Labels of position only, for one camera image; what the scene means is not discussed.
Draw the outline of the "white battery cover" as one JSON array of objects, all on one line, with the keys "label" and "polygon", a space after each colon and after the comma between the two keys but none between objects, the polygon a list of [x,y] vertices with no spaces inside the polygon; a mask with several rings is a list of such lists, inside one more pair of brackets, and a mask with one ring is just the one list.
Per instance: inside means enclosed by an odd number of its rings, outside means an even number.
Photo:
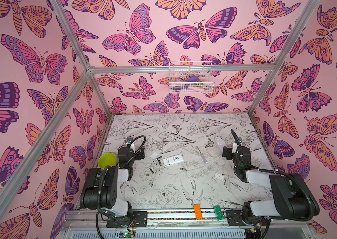
[{"label": "white battery cover", "polygon": [[158,153],[153,152],[152,155],[151,155],[151,159],[156,159],[158,156],[159,156]]}]

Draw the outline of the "small white remote control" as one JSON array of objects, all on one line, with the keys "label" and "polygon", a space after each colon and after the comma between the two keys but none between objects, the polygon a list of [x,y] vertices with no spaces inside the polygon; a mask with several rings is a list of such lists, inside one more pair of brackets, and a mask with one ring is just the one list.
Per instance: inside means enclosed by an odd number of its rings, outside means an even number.
[{"label": "small white remote control", "polygon": [[167,158],[163,159],[163,166],[164,167],[169,167],[178,163],[184,162],[184,158],[182,154],[174,155],[174,156],[169,156]]}]

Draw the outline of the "small remote battery cover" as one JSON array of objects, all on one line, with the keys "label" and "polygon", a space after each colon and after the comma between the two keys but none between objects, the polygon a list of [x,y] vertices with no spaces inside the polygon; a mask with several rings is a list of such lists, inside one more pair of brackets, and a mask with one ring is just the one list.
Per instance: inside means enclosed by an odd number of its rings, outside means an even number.
[{"label": "small remote battery cover", "polygon": [[215,173],[214,177],[218,180],[224,180],[225,179],[224,174],[220,174],[220,173]]}]

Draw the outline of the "clear handle screwdriver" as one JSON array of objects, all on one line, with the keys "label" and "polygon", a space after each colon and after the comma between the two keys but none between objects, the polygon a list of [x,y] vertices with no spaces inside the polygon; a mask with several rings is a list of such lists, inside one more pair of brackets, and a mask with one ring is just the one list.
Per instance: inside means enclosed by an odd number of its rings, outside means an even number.
[{"label": "clear handle screwdriver", "polygon": [[199,148],[198,146],[196,146],[196,149],[197,149],[199,155],[201,156],[203,162],[204,162],[205,164],[207,164],[208,161],[207,161],[207,159],[205,158],[204,154],[201,152],[200,148]]}]

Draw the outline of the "large white remote control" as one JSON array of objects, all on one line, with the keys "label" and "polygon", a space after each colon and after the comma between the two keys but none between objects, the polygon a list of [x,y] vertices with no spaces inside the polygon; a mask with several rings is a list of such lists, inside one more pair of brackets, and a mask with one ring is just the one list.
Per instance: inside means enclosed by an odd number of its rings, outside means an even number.
[{"label": "large white remote control", "polygon": [[223,137],[217,136],[215,137],[215,141],[217,145],[219,146],[220,150],[223,150],[223,148],[226,146],[226,143],[223,139]]}]

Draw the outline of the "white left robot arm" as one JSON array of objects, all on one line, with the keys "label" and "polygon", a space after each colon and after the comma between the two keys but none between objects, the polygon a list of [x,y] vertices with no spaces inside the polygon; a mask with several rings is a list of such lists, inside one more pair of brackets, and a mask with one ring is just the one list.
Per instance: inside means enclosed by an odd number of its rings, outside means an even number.
[{"label": "white left robot arm", "polygon": [[127,232],[122,238],[134,237],[134,227],[147,226],[147,212],[134,212],[130,202],[118,197],[120,186],[133,176],[133,164],[144,155],[147,137],[138,136],[118,150],[115,165],[99,166],[89,170],[80,195],[80,208],[95,210],[95,227],[99,238],[103,239],[99,218],[105,216],[108,228],[124,227]]}]

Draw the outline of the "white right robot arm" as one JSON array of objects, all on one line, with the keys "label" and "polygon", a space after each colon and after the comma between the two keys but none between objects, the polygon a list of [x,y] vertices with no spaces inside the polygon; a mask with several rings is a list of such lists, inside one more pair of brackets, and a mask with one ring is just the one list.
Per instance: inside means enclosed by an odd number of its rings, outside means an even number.
[{"label": "white right robot arm", "polygon": [[257,224],[262,218],[308,222],[320,214],[320,207],[312,192],[298,173],[263,169],[251,164],[250,149],[242,146],[234,130],[234,144],[223,147],[222,156],[234,164],[234,173],[242,182],[269,188],[273,198],[245,202],[241,209],[242,221]]}]

